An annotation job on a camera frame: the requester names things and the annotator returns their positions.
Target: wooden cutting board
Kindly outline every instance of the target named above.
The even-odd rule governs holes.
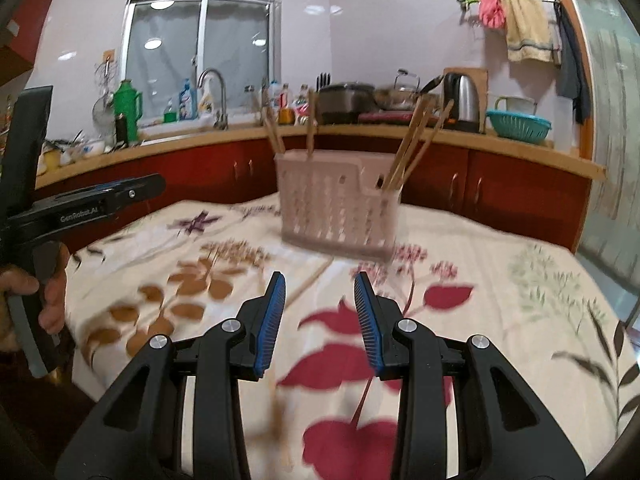
[[[484,133],[486,122],[487,94],[489,91],[489,71],[485,68],[450,66],[444,69],[444,73],[458,72],[468,75],[476,85],[478,90],[478,108],[480,110],[480,133]]]

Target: wooden door frame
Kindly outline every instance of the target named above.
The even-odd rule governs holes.
[[[578,43],[580,44],[580,54],[582,55],[582,65],[584,66],[584,73],[589,85],[589,93],[591,95],[591,117],[584,121],[584,124],[580,126],[580,157],[593,160],[593,145],[595,140],[594,132],[594,120],[596,115],[595,100],[593,95],[593,71],[591,70],[591,55],[587,44],[587,36],[584,30],[584,24],[580,18],[575,0],[560,0],[566,9],[566,13],[574,26],[576,36],[578,37]]]

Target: metal screw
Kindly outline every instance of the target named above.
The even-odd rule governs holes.
[[[398,321],[398,328],[403,332],[413,332],[418,325],[413,319],[401,319]]]
[[[471,338],[471,344],[476,348],[487,348],[489,346],[489,339],[483,335],[475,335]]]
[[[237,319],[227,319],[222,324],[222,330],[224,330],[225,332],[237,332],[238,330],[240,330],[241,326],[242,324]]]
[[[155,335],[149,341],[149,346],[151,346],[151,348],[155,348],[156,350],[159,350],[163,348],[168,341],[169,340],[164,335]]]

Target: pink plastic basket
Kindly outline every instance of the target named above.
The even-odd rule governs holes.
[[[317,150],[276,155],[282,239],[348,258],[392,257],[400,191],[376,188],[393,163],[386,153]]]

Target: wooden countertop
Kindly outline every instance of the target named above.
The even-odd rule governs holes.
[[[283,136],[302,136],[306,134],[304,126],[281,126],[279,128]],[[347,135],[364,137],[387,137],[391,139],[402,139],[406,133],[405,126],[386,126],[370,124],[338,124],[332,126],[320,126],[319,135]],[[223,144],[225,142],[235,142],[238,140],[263,139],[265,133],[262,128],[243,128],[237,130],[209,130],[205,133],[192,134],[186,136],[176,136],[167,139],[158,139],[144,142],[141,146],[119,150],[113,153],[96,156],[80,160],[75,164],[50,171],[36,180],[36,189],[49,184],[66,180],[73,176],[98,170],[128,160],[136,160],[145,156],[159,155],[161,153],[173,152],[176,150],[187,150],[198,146],[209,146],[211,144]],[[569,173],[577,174],[592,180],[604,180],[606,170],[603,166],[595,164],[590,160],[578,158],[567,153],[558,152],[551,148],[535,146],[525,142],[501,139],[488,135],[468,134],[452,130],[440,132],[433,142],[439,144],[449,144],[461,148],[469,148],[481,152],[498,153],[500,155],[521,158],[558,168]]]

